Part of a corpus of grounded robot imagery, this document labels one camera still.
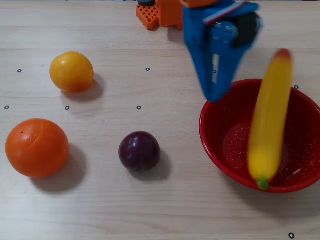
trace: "orange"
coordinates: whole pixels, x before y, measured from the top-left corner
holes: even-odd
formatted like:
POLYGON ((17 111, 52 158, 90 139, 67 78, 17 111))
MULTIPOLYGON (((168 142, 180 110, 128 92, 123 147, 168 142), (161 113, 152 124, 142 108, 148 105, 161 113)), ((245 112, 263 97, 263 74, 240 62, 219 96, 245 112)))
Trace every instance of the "orange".
POLYGON ((50 77, 62 91, 79 93, 87 90, 94 80, 94 68, 81 53, 68 51, 57 56, 50 66, 50 77))
POLYGON ((10 132, 5 153, 19 173, 30 178, 44 178, 65 164, 69 142, 65 132, 52 121, 29 119, 10 132))

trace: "speckled red bowl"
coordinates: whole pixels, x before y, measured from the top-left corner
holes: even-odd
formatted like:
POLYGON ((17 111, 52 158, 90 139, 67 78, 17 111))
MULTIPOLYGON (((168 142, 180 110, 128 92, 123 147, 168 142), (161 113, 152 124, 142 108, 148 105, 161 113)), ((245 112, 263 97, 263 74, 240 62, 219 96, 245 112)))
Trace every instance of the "speckled red bowl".
MULTIPOLYGON (((251 121, 261 79, 237 81, 218 103, 207 102, 200 116, 202 144, 213 163, 233 180, 259 190, 247 167, 251 121)), ((320 178, 320 108, 292 88, 284 131, 282 162, 267 192, 295 192, 320 178)))

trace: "banana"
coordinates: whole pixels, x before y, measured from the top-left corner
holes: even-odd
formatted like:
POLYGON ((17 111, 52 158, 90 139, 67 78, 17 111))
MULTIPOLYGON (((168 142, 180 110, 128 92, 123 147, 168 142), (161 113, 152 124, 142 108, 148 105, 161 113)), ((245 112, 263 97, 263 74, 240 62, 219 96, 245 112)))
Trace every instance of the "banana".
POLYGON ((248 169, 261 190, 269 188, 281 163, 292 79, 292 55, 280 49, 262 81, 249 136, 248 169))

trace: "toy fruit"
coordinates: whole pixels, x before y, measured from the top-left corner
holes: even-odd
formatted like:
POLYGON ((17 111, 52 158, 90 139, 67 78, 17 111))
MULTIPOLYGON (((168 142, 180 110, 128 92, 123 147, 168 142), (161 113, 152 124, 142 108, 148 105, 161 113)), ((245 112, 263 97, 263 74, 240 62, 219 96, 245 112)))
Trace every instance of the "toy fruit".
POLYGON ((267 190, 281 163, 284 129, 293 79, 287 49, 273 57, 257 98, 248 145, 248 168, 258 187, 267 190))
POLYGON ((150 170, 160 160, 160 146, 150 133, 136 131, 122 140, 119 147, 119 158, 129 170, 150 170))
POLYGON ((79 93, 92 84, 94 68, 84 55, 69 51, 53 60, 50 66, 50 77, 62 91, 79 93))
POLYGON ((45 119, 29 119, 10 132, 5 153, 19 173, 30 178, 44 178, 65 164, 69 142, 57 124, 45 119))

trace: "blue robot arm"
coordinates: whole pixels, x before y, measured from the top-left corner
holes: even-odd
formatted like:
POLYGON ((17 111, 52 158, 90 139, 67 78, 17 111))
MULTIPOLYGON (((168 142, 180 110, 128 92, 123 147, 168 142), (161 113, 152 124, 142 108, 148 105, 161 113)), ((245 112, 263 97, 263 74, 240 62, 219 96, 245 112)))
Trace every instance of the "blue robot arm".
POLYGON ((183 10, 184 41, 206 99, 219 101, 229 90, 238 65, 250 49, 261 28, 256 3, 246 3, 220 20, 207 25, 211 16, 235 2, 222 0, 209 7, 183 10), (219 56, 216 83, 213 82, 213 57, 219 56))

